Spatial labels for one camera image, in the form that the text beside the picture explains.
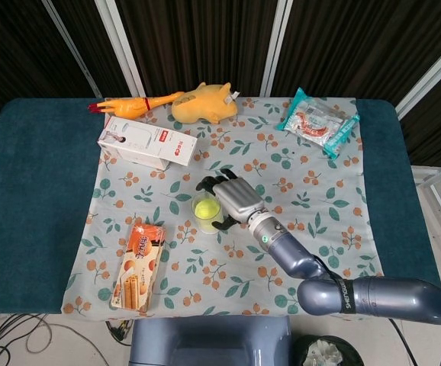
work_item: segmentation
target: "product box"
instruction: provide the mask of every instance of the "product box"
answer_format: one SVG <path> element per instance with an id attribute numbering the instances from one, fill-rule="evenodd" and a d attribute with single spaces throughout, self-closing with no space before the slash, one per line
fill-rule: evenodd
<path id="1" fill-rule="evenodd" d="M 162 226 L 136 220 L 111 299 L 113 307 L 147 311 L 165 236 Z"/>
<path id="2" fill-rule="evenodd" d="M 98 138 L 108 155 L 162 170 L 169 162 L 188 165 L 196 144 L 196 137 L 119 117 L 110 117 Z"/>

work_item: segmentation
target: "yellow ball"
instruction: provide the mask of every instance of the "yellow ball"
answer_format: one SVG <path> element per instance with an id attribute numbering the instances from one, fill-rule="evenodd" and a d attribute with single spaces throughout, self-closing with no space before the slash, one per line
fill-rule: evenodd
<path id="1" fill-rule="evenodd" d="M 199 219 L 211 219 L 219 212 L 219 203 L 212 198 L 206 198 L 195 206 L 195 216 Z"/>

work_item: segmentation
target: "food package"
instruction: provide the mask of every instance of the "food package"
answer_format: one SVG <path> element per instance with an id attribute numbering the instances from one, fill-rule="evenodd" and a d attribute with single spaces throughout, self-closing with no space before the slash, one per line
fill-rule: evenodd
<path id="1" fill-rule="evenodd" d="M 347 116 L 307 96 L 299 88 L 288 109 L 288 116 L 276 128 L 316 143 L 331 159 L 335 159 L 358 121 L 358 114 Z"/>
<path id="2" fill-rule="evenodd" d="M 111 299 L 113 307 L 147 311 L 165 236 L 162 226 L 136 220 Z"/>

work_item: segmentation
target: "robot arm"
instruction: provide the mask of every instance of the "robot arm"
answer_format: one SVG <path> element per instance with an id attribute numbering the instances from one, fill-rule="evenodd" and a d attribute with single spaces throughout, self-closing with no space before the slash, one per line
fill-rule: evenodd
<path id="1" fill-rule="evenodd" d="M 304 279 L 298 302 L 312 315 L 358 313 L 441 325 L 441 289 L 417 279 L 367 277 L 343 280 L 296 238 L 265 208 L 263 199 L 228 169 L 227 176 L 206 177 L 197 190 L 217 196 L 229 215 L 219 230 L 247 223 L 249 231 L 291 277 Z"/>

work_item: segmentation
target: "table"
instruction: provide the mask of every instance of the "table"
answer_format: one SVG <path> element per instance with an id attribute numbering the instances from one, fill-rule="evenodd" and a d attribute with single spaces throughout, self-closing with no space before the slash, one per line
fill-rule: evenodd
<path id="1" fill-rule="evenodd" d="M 85 109 L 93 101 L 18 99 L 0 116 L 0 312 L 60 311 L 99 156 L 102 119 Z M 439 283 L 394 110 L 383 101 L 356 105 L 368 141 L 366 200 L 385 274 Z"/>

